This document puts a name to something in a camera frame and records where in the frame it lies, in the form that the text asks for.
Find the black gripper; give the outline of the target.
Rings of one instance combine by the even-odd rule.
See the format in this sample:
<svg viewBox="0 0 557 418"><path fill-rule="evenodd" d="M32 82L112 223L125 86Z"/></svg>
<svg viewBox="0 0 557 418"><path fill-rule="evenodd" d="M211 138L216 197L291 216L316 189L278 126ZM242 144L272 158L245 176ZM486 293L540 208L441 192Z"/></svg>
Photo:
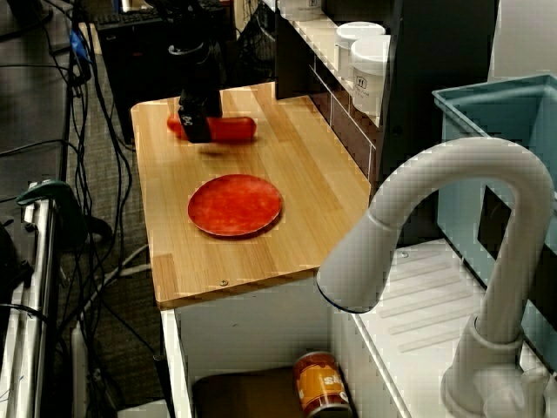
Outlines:
<svg viewBox="0 0 557 418"><path fill-rule="evenodd" d="M226 80L220 47L204 41L197 47L171 45L169 53L178 66L181 87L178 119L185 135L192 143L210 143L208 117L222 116L219 91Z"/></svg>

